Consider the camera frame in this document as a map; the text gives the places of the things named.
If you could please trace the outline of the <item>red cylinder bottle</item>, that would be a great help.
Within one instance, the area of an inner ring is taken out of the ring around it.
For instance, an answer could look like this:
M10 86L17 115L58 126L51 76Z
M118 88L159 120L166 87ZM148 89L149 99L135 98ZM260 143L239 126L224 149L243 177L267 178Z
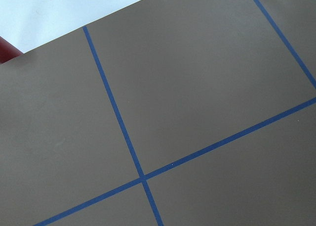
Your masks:
M14 59L23 53L6 41L4 38L0 37L0 63L6 63L7 61Z

